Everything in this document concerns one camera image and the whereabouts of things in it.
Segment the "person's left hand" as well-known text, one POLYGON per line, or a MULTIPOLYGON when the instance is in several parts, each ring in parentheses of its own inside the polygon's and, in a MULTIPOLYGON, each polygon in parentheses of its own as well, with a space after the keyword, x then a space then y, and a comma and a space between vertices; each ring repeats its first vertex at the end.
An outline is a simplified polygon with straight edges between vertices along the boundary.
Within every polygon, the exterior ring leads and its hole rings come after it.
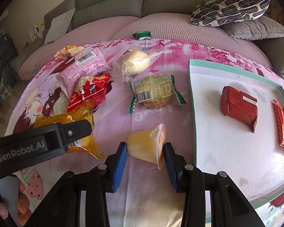
MULTIPOLYGON (((19 224, 24 226, 30 216, 32 215, 30 207, 30 201, 28 197, 23 193, 25 190, 25 185, 18 181, 18 203, 17 203, 17 209, 18 209, 18 215, 17 219, 19 224)), ((8 210, 4 203, 0 202, 0 216, 3 220, 7 219, 9 216, 8 210)))

